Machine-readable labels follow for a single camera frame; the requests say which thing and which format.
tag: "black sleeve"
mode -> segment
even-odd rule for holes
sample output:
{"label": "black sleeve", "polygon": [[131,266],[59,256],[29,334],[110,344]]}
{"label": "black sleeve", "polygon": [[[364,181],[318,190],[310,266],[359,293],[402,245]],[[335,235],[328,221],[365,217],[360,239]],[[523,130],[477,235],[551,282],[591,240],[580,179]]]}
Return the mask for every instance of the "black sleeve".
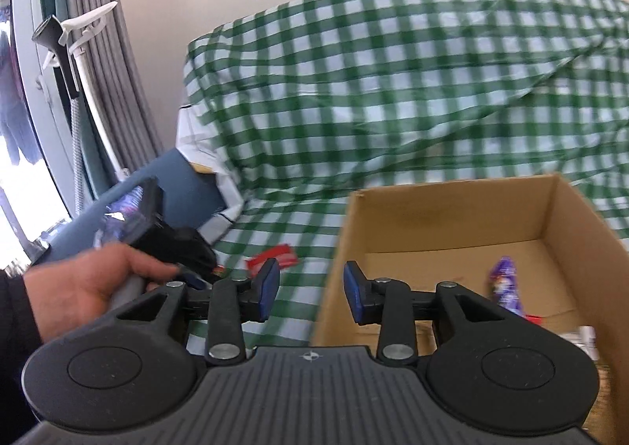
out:
{"label": "black sleeve", "polygon": [[28,356],[42,344],[21,276],[0,270],[0,444],[9,444],[35,425],[20,388]]}

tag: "checkered tablecloth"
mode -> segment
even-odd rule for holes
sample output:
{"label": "checkered tablecloth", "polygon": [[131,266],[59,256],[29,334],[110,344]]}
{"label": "checkered tablecloth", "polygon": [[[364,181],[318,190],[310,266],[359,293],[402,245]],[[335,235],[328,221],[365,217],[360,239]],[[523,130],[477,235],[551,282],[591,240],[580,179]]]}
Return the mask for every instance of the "checkered tablecloth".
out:
{"label": "checkered tablecloth", "polygon": [[357,188],[559,171],[627,238],[628,11],[299,0],[192,42],[182,114],[245,197],[220,261],[238,271],[281,243],[301,260],[269,321],[244,325],[248,346],[307,342]]}

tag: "gray curtain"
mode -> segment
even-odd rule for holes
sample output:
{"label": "gray curtain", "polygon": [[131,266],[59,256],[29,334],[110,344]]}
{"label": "gray curtain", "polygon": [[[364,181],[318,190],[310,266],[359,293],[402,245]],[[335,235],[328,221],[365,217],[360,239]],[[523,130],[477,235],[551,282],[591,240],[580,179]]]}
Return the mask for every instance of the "gray curtain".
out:
{"label": "gray curtain", "polygon": [[[71,17],[114,0],[67,0]],[[163,151],[131,51],[123,3],[86,48],[89,70],[101,101],[101,117],[124,167],[144,166]]]}

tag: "purple candy wrapper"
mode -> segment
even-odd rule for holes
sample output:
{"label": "purple candy wrapper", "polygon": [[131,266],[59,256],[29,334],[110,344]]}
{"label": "purple candy wrapper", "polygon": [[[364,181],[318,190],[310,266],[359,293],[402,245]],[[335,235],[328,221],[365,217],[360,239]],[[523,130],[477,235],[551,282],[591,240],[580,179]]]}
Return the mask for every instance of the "purple candy wrapper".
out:
{"label": "purple candy wrapper", "polygon": [[494,301],[504,309],[525,316],[518,293],[515,265],[510,257],[503,257],[489,275]]}

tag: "crosshair logo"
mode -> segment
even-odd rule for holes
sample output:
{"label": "crosshair logo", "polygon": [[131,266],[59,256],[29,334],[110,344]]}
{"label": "crosshair logo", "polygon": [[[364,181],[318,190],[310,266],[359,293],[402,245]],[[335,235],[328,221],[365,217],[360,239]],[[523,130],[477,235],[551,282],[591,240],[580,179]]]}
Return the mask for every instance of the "crosshair logo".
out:
{"label": "crosshair logo", "polygon": [[307,353],[304,353],[301,355],[301,357],[304,360],[309,361],[310,363],[314,362],[315,360],[319,360],[321,355],[319,353],[316,353],[315,351],[308,351]]}

